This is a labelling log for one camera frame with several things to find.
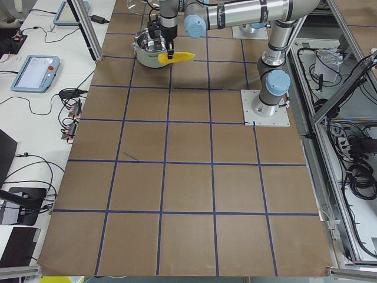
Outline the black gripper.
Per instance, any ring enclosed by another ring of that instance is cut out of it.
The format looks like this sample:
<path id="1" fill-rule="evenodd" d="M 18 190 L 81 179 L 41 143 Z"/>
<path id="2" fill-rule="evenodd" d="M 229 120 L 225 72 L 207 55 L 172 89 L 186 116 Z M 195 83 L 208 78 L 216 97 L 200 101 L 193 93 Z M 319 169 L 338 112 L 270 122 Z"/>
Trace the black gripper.
<path id="1" fill-rule="evenodd" d="M 157 30 L 160 31 L 161 36 L 165 39 L 167 48 L 167 58 L 173 59 L 174 39 L 177 37 L 177 23 L 171 22 L 169 19 L 155 19 L 147 23 L 148 34 L 151 39 L 157 36 Z"/>

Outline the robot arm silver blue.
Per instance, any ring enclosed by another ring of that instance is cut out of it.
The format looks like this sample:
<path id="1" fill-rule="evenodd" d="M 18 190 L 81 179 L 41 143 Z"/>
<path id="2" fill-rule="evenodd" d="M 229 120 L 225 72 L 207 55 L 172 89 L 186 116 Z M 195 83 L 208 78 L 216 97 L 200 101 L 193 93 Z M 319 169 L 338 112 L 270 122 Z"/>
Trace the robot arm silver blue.
<path id="1" fill-rule="evenodd" d="M 164 38 L 165 59 L 171 61 L 177 37 L 178 13 L 184 14 L 184 28 L 191 38 L 200 38 L 213 29 L 232 28 L 235 38 L 266 39 L 266 50 L 258 61 L 262 90 L 252 101 L 252 109 L 260 117 L 274 116 L 280 100 L 288 92 L 290 77 L 281 67 L 286 53 L 296 38 L 306 16 L 318 1 L 259 0 L 226 1 L 159 1 L 157 15 L 147 23 L 151 38 Z"/>

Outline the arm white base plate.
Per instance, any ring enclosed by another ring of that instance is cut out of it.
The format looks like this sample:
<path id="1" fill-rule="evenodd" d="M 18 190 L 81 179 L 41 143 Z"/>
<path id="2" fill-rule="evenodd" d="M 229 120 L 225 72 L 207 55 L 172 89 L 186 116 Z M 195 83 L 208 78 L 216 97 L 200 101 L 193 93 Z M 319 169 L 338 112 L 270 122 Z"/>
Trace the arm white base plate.
<path id="1" fill-rule="evenodd" d="M 268 106 L 260 100 L 259 90 L 241 90 L 245 126 L 289 127 L 286 107 Z"/>

